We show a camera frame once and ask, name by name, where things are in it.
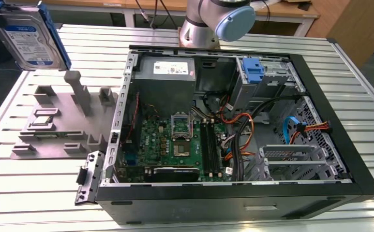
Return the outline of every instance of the wooden desk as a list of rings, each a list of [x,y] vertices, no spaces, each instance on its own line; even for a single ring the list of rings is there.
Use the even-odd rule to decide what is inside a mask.
[[[292,17],[292,18],[319,18],[320,14],[313,7],[308,8],[308,11],[300,10],[296,3],[288,3],[280,1],[272,4],[269,7],[269,16]],[[256,11],[256,15],[267,15],[267,7]]]
[[[37,0],[22,0],[24,2],[36,2]],[[137,0],[141,8],[148,15],[153,15],[155,0]],[[173,16],[185,16],[187,0],[163,0],[169,14]],[[133,15],[139,14],[139,8],[135,0],[42,0],[52,10],[108,12],[124,14],[127,27],[135,27]],[[313,22],[319,18],[319,13],[309,7],[308,11],[296,8],[296,3],[281,1],[269,5],[269,21],[297,23],[293,36],[303,37]],[[157,1],[157,15],[167,15],[160,2]],[[256,11],[256,21],[267,20],[267,8]]]

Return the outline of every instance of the blue drive bay latch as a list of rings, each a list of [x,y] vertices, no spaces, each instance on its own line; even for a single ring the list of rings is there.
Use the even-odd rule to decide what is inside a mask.
[[[256,58],[243,58],[243,70],[249,84],[257,84],[264,76],[264,68]]]

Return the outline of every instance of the red wire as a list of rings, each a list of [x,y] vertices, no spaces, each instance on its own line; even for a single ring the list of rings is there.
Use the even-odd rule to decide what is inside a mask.
[[[323,125],[321,127],[312,127],[312,128],[307,128],[304,131],[311,131],[311,130],[325,130],[328,129],[327,125]],[[300,134],[300,132],[295,132],[291,136],[289,142],[288,144],[292,144],[295,142],[295,138],[296,136]]]
[[[135,112],[133,112],[133,117],[132,117],[132,122],[131,122],[131,128],[129,128],[129,132],[125,138],[125,142],[131,136],[131,132],[132,132],[132,128],[133,128],[133,123],[135,123],[135,118],[136,118],[136,114],[137,114],[137,106],[139,106],[139,92],[136,93],[136,108],[135,108]]]

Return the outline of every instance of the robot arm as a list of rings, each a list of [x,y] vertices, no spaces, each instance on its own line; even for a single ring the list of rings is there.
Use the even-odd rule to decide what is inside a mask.
[[[237,40],[251,29],[255,17],[249,0],[188,0],[179,33],[181,46],[216,48],[217,39]]]

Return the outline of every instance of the aluminum extrusion table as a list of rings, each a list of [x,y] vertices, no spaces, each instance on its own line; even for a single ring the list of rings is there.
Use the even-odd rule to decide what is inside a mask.
[[[90,92],[117,92],[129,44],[176,46],[177,32],[62,25],[58,35]],[[336,44],[325,39],[247,35],[221,49],[301,54],[349,138],[374,175],[374,89]],[[309,220],[117,225],[100,206],[73,206],[82,160],[9,160],[36,100],[37,85],[72,92],[62,72],[22,72],[0,107],[0,231],[374,231],[374,199],[347,204]]]

